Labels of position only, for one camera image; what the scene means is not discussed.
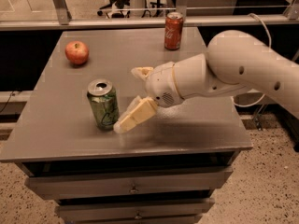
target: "power cord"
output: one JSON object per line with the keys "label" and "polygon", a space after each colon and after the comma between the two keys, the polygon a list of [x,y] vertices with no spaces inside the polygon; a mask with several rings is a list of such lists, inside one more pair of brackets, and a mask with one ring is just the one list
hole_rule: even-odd
{"label": "power cord", "polygon": [[[263,22],[263,20],[256,14],[254,13],[250,13],[249,16],[251,16],[252,18],[254,18],[255,20],[259,21],[263,28],[265,29],[267,35],[268,35],[268,39],[269,39],[269,48],[272,47],[272,38],[271,38],[271,35],[269,33],[269,30],[266,26],[266,24]],[[254,106],[254,105],[257,105],[258,103],[260,103],[262,101],[262,99],[265,97],[265,94],[262,94],[261,98],[259,98],[256,102],[252,103],[252,104],[248,104],[248,105],[240,105],[240,104],[237,104],[235,102],[235,98],[233,97],[233,102],[234,102],[234,105],[235,106],[238,106],[238,107],[241,107],[241,108],[247,108],[247,107],[251,107],[251,106]]]}
{"label": "power cord", "polygon": [[8,103],[9,103],[11,97],[12,97],[12,96],[15,96],[15,93],[14,93],[14,92],[15,92],[15,91],[12,91],[11,94],[9,95],[8,100],[6,101],[6,103],[4,104],[4,106],[2,107],[2,109],[0,110],[0,114],[6,109],[6,107],[7,107]]}

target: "green can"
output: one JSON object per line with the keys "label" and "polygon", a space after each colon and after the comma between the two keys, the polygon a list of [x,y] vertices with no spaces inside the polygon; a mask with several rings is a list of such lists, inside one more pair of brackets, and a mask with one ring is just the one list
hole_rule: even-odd
{"label": "green can", "polygon": [[116,90],[112,83],[104,78],[92,81],[88,85],[87,97],[97,126],[101,130],[112,130],[119,118]]}

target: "black cable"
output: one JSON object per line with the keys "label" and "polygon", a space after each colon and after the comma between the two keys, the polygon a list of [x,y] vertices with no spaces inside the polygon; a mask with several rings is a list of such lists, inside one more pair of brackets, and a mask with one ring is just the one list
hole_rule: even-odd
{"label": "black cable", "polygon": [[12,91],[11,94],[9,95],[9,98],[8,98],[7,102],[4,104],[3,108],[0,110],[0,114],[1,114],[1,113],[5,110],[5,108],[7,107],[8,103],[9,103],[9,101],[10,101],[11,96],[14,96],[14,95],[15,95],[15,93],[14,93],[14,91]]}

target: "red can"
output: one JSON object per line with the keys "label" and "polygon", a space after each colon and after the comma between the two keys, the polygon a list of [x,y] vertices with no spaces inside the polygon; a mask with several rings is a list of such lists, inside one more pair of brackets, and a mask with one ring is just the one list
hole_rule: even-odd
{"label": "red can", "polygon": [[179,49],[183,22],[183,15],[181,13],[170,12],[167,14],[164,41],[166,49]]}

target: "white cable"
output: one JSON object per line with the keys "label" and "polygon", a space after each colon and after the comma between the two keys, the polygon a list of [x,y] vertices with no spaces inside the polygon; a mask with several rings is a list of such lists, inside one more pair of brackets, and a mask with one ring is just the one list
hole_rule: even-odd
{"label": "white cable", "polygon": [[[268,35],[268,38],[269,38],[269,48],[271,48],[271,47],[272,47],[272,38],[271,38],[271,35],[270,35],[270,33],[269,33],[269,30],[268,30],[266,24],[263,22],[263,20],[262,20],[258,15],[254,14],[254,13],[250,13],[249,16],[251,16],[252,18],[254,18],[255,20],[259,21],[259,22],[262,24],[262,26],[263,26],[263,28],[265,29],[265,31],[266,31],[266,33],[267,33],[267,35]],[[251,107],[251,106],[257,105],[258,103],[260,103],[260,102],[262,101],[262,99],[263,99],[264,97],[265,97],[265,94],[263,94],[263,95],[261,96],[261,98],[258,99],[256,102],[254,102],[254,103],[252,103],[252,104],[248,104],[248,105],[240,105],[240,104],[237,104],[237,103],[235,102],[235,98],[233,97],[233,103],[234,103],[235,106],[238,106],[238,107],[241,107],[241,108],[247,108],[247,107]]]}

